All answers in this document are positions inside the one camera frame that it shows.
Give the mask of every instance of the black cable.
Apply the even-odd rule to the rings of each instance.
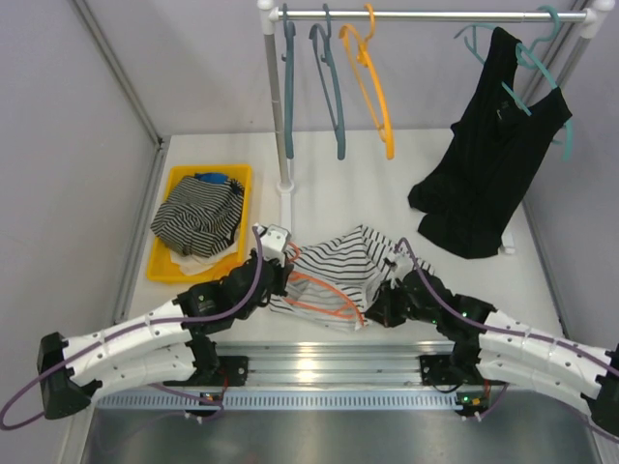
[[[428,378],[428,379],[426,379],[426,380],[427,380],[427,382],[428,382],[428,383],[429,383],[429,384],[430,384],[430,385],[431,385],[431,386],[432,386],[432,387],[433,387],[433,388],[434,388],[437,392],[441,392],[441,393],[444,393],[444,394],[453,393],[453,392],[455,392],[457,389],[459,389],[459,388],[462,386],[462,384],[457,384],[457,385],[455,385],[455,386],[451,387],[451,388],[450,388],[450,389],[448,389],[448,390],[441,390],[441,389],[439,389],[438,387],[436,387],[436,386],[434,385],[434,383],[433,383],[431,380],[429,380],[429,378]]]

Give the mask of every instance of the white wall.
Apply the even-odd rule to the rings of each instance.
[[[0,402],[36,375],[40,338],[84,334],[112,290],[153,147],[66,0],[0,14]],[[8,417],[41,411],[31,391]],[[0,432],[0,461],[53,462],[67,423]]]
[[[574,114],[572,160],[546,156],[527,202],[578,340],[619,342],[619,11],[565,88]]]
[[[264,44],[255,0],[89,0],[153,122],[164,134],[268,131],[273,128]],[[321,9],[321,0],[290,0],[289,8]],[[359,0],[328,2],[332,10],[363,8]],[[375,0],[376,10],[530,11],[541,3],[567,9],[571,0]],[[332,49],[347,129],[372,122],[335,23]],[[330,127],[315,68],[311,22],[297,22],[296,130]],[[368,30],[357,23],[360,34]],[[397,128],[446,128],[459,119],[481,70],[452,37],[462,24],[378,22],[369,51]],[[510,24],[527,44],[548,24]],[[285,50],[281,24],[279,53]],[[481,33],[489,38],[489,33]],[[486,53],[486,42],[481,41]],[[280,61],[280,77],[284,63]],[[516,88],[526,82],[518,74]]]

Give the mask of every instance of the white table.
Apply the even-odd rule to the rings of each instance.
[[[435,246],[417,232],[423,214],[411,210],[406,197],[412,186],[424,179],[441,160],[452,133],[450,130],[396,130],[395,137],[396,157],[387,161],[374,130],[348,131],[346,159],[338,161],[336,140],[331,131],[295,133],[292,165],[296,184],[293,197],[295,243],[310,245],[328,240],[360,223],[393,240],[405,236],[453,292],[485,300],[538,329],[561,334],[522,208],[517,209],[508,226],[516,242],[514,255],[465,260]],[[152,215],[162,202],[167,173],[173,166],[237,162],[246,162],[253,169],[250,223],[277,223],[280,205],[275,185],[279,171],[272,133],[172,137]],[[150,231],[146,233],[130,318],[144,314],[189,287],[146,278],[154,239]],[[341,333],[266,308],[259,308],[247,321],[236,321],[231,330],[216,333],[213,339],[229,343],[354,345],[444,340],[433,326],[421,323],[407,322],[389,330],[373,326],[355,333]]]

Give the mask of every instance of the striped garment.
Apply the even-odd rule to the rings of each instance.
[[[271,310],[334,329],[360,329],[370,322],[363,313],[374,302],[380,283],[389,276],[385,258],[394,247],[395,243],[381,233],[360,225],[329,242],[301,247],[296,259],[295,251],[290,250],[287,254],[294,271],[286,286],[288,296],[273,296]]]
[[[159,207],[151,230],[181,255],[208,258],[234,243],[244,193],[234,179],[211,184],[187,176]]]

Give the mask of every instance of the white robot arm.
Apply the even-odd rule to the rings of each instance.
[[[44,337],[39,358],[44,416],[63,418],[102,396],[147,384],[215,385],[221,359],[207,335],[229,329],[236,318],[247,319],[272,294],[285,295],[292,271],[285,257],[289,233],[273,225],[256,232],[257,255],[220,281],[195,285],[104,331]],[[454,342],[448,360],[427,372],[431,385],[447,377],[451,385],[514,384],[563,401],[619,436],[618,353],[553,337],[491,304],[453,295],[429,269],[417,266],[412,249],[409,253],[390,255],[391,280],[383,282],[366,317],[386,327],[408,319],[427,322]]]

